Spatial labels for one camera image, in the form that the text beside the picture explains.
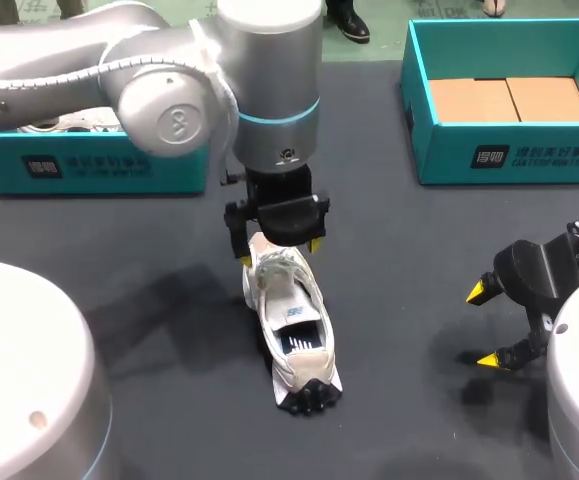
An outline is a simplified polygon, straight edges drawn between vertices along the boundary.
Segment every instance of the shoe lace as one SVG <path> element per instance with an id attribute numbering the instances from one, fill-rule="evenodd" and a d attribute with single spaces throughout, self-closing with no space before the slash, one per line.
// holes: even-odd
<path id="1" fill-rule="evenodd" d="M 255 276 L 259 288 L 264 288 L 266 279 L 274 273 L 287 273 L 292 278 L 299 273 L 300 279 L 315 282 L 309 270 L 295 255 L 292 247 L 277 248 L 263 254 L 256 265 Z"/>

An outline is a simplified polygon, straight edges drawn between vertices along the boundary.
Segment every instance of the box label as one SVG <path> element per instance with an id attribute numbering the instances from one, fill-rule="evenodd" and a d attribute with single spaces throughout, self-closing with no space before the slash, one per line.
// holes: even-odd
<path id="1" fill-rule="evenodd" d="M 59 179 L 62 172 L 56 157 L 52 155 L 23 155 L 20 157 L 31 178 Z"/>
<path id="2" fill-rule="evenodd" d="M 514 168 L 579 167 L 579 147 L 520 147 L 511 162 Z"/>
<path id="3" fill-rule="evenodd" d="M 509 145 L 479 145 L 473 154 L 471 168 L 502 168 L 509 154 Z"/>
<path id="4" fill-rule="evenodd" d="M 142 155 L 74 155 L 64 159 L 68 176 L 75 178 L 145 178 L 153 168 Z"/>

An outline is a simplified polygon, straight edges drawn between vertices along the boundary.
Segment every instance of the white robotic arm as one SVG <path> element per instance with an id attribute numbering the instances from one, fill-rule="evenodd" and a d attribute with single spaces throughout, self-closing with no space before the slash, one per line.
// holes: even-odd
<path id="1" fill-rule="evenodd" d="M 293 246 L 324 236 L 329 201 L 311 191 L 322 22 L 319 0 L 220 0 L 216 17 L 173 28 L 114 2 L 70 20 L 0 27 L 0 131 L 110 106 L 130 140 L 161 157 L 207 144 L 228 119 L 222 160 L 245 167 L 246 202 L 227 205 L 234 253 L 246 222 Z"/>

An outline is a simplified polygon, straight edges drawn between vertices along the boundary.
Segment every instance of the cardboard box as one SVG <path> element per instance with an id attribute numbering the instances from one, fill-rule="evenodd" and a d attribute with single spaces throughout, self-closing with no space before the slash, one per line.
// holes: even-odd
<path id="1" fill-rule="evenodd" d="M 0 194 L 198 194 L 207 158 L 148 156 L 125 133 L 0 133 Z"/>
<path id="2" fill-rule="evenodd" d="M 579 183 L 579 19 L 414 20 L 400 87 L 421 183 Z"/>

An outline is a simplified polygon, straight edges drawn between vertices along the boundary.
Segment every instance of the shoe sole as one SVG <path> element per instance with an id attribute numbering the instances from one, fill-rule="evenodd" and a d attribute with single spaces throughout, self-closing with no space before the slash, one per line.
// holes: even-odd
<path id="1" fill-rule="evenodd" d="M 351 35 L 347 32 L 345 32 L 342 28 L 338 27 L 338 30 L 340 30 L 342 32 L 342 34 L 347 37 L 349 40 L 351 40 L 352 42 L 355 43 L 360 43 L 360 44 L 366 44 L 369 43 L 369 40 L 371 40 L 370 36 L 366 36 L 366 37 L 359 37 L 357 35 Z"/>
<path id="2" fill-rule="evenodd" d="M 333 385 L 327 385 L 313 378 L 295 393 L 289 393 L 278 408 L 293 415 L 311 415 L 333 407 L 342 397 L 342 392 Z"/>

